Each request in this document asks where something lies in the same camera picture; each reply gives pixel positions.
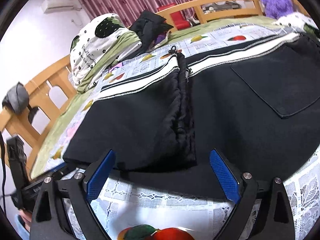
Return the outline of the person left hand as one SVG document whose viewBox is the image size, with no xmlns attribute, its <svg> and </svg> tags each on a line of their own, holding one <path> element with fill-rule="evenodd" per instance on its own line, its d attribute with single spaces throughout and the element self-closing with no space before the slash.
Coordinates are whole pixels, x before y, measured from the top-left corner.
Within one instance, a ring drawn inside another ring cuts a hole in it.
<svg viewBox="0 0 320 240">
<path fill-rule="evenodd" d="M 30 232 L 31 221 L 32 221 L 32 213 L 26 210 L 19 210 L 19 215 L 24 221 L 25 229 Z"/>
</svg>

